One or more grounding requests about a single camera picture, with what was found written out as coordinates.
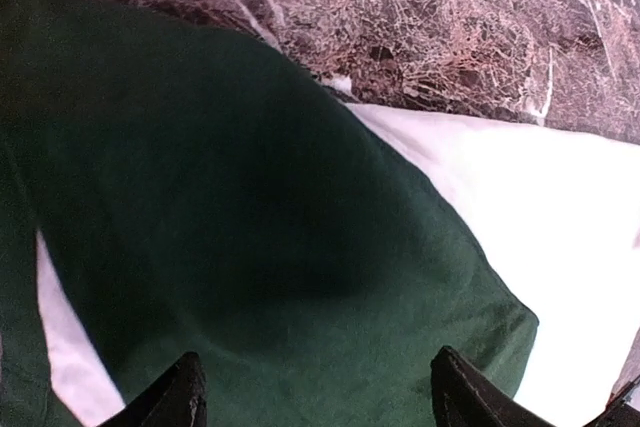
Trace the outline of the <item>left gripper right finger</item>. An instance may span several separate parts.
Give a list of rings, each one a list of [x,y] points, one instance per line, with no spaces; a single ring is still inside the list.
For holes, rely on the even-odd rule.
[[[431,392],[437,427],[550,426],[449,346],[442,347],[431,362]]]

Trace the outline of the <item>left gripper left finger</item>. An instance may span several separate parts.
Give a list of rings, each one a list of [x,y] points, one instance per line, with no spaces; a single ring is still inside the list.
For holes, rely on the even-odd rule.
[[[205,427],[205,387],[200,357],[186,352],[100,427]]]

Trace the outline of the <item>white and green raglan shirt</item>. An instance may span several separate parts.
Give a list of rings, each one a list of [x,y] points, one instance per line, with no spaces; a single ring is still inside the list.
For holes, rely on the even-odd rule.
[[[637,146],[345,104],[234,31],[1,0],[3,425],[100,426],[195,352],[206,426],[436,426],[449,346],[582,426],[638,411],[638,338]]]

